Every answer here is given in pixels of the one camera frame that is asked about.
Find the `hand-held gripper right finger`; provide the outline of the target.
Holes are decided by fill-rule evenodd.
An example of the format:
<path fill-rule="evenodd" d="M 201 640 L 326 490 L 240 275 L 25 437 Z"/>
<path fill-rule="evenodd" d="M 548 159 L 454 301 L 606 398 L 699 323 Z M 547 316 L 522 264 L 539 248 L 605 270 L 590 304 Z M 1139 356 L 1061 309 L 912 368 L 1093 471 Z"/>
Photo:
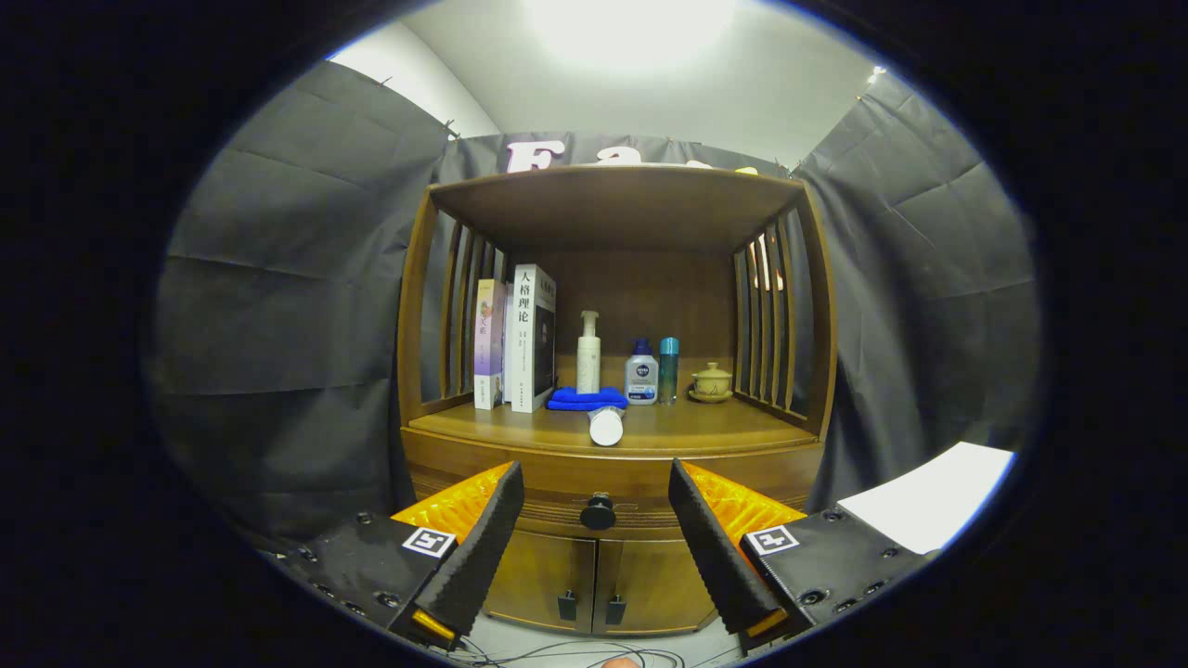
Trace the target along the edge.
<path fill-rule="evenodd" d="M 843 508 L 801 513 L 674 460 L 666 498 L 727 631 L 751 650 L 843 618 L 925 566 Z"/>

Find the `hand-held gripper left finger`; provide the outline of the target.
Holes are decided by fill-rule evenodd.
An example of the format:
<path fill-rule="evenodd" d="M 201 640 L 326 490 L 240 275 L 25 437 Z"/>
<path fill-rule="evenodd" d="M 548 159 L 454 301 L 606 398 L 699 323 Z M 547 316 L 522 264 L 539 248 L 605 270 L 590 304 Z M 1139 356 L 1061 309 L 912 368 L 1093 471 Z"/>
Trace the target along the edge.
<path fill-rule="evenodd" d="M 510 461 L 397 513 L 264 543 L 263 557 L 369 626 L 450 651 L 484 611 L 522 508 L 522 465 Z"/>

